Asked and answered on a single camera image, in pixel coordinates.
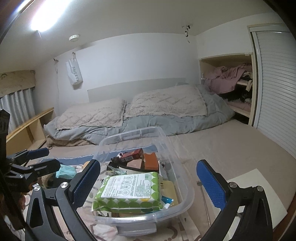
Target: silver screw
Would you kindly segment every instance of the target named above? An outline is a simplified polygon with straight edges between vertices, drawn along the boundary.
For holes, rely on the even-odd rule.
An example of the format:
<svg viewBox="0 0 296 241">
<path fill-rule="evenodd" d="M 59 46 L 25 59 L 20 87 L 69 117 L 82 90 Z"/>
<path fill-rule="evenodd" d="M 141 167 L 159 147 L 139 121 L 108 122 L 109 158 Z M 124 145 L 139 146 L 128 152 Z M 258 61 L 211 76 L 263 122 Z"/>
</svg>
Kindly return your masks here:
<svg viewBox="0 0 296 241">
<path fill-rule="evenodd" d="M 34 191 L 38 192 L 40 190 L 40 188 L 41 188 L 40 186 L 36 186 L 36 187 L 34 187 Z"/>
<path fill-rule="evenodd" d="M 63 183 L 61 184 L 61 188 L 66 188 L 68 185 L 69 185 L 69 183 L 67 183 L 67 182 L 63 182 Z"/>
<path fill-rule="evenodd" d="M 259 192 L 263 192 L 264 189 L 263 189 L 263 187 L 258 186 L 258 187 L 257 187 L 257 190 L 258 190 Z"/>
<path fill-rule="evenodd" d="M 236 184 L 235 182 L 230 182 L 230 183 L 229 183 L 229 186 L 230 186 L 231 188 L 237 188 L 237 184 Z"/>
</svg>

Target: white wall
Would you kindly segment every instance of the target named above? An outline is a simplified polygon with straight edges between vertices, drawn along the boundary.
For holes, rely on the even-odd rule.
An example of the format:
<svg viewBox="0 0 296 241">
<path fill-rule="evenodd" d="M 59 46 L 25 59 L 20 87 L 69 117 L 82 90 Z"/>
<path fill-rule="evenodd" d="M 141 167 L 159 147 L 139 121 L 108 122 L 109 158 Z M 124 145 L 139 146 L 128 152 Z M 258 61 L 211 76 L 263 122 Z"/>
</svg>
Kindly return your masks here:
<svg viewBox="0 0 296 241">
<path fill-rule="evenodd" d="M 262 13 L 221 24 L 197 35 L 198 58 L 252 52 L 247 26 L 263 23 L 283 21 L 275 12 Z"/>
<path fill-rule="evenodd" d="M 183 34 L 128 34 L 99 40 L 89 47 L 57 56 L 58 74 L 53 60 L 35 69 L 36 112 L 54 106 L 56 115 L 59 115 L 76 103 L 88 102 L 88 89 L 115 83 L 173 77 L 198 83 L 196 42 L 194 37 L 189 40 L 190 43 Z M 65 65 L 73 51 L 83 77 L 83 83 L 77 89 L 70 84 Z"/>
</svg>

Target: white shutter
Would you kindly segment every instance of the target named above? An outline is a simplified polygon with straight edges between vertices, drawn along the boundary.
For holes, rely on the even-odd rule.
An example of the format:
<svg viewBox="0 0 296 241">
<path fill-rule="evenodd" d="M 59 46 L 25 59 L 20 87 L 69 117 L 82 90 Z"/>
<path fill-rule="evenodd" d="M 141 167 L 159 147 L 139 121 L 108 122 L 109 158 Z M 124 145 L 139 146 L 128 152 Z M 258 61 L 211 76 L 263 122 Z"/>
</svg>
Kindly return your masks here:
<svg viewBox="0 0 296 241">
<path fill-rule="evenodd" d="M 296 158 L 296 41 L 289 32 L 252 34 L 258 60 L 254 126 Z"/>
</svg>

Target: gray headboard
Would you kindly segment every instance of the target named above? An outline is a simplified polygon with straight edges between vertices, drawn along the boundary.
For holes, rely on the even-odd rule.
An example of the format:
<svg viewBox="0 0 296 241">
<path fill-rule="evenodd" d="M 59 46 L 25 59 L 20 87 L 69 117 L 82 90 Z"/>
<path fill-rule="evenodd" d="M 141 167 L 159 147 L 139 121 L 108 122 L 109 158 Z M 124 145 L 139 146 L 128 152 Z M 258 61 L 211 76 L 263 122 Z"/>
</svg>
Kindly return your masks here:
<svg viewBox="0 0 296 241">
<path fill-rule="evenodd" d="M 122 98 L 130 103 L 133 97 L 145 91 L 165 89 L 175 86 L 177 83 L 186 82 L 185 78 L 167 78 L 154 80 L 138 80 L 106 85 L 87 91 L 89 102 L 97 102 L 113 98 Z"/>
</svg>

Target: clear plastic bin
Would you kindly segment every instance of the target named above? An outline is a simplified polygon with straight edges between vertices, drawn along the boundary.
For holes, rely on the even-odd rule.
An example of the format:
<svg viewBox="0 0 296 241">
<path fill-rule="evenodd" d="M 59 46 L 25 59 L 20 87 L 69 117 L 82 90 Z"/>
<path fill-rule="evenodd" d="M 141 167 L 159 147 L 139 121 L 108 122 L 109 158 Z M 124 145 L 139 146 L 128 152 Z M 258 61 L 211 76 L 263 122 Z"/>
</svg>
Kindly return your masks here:
<svg viewBox="0 0 296 241">
<path fill-rule="evenodd" d="M 137 236 L 156 232 L 158 225 L 185 212 L 192 205 L 194 199 L 194 189 L 191 182 L 178 160 L 169 138 L 166 137 L 160 127 L 146 127 L 106 137 L 100 142 L 98 153 L 94 155 L 93 159 L 98 160 L 103 167 L 119 152 L 137 148 L 143 148 L 146 153 L 158 152 L 157 156 L 165 163 L 168 180 L 174 183 L 179 204 L 166 210 L 127 218 L 101 217 L 89 214 L 88 219 L 95 223 L 117 226 L 118 234 L 123 236 Z"/>
</svg>

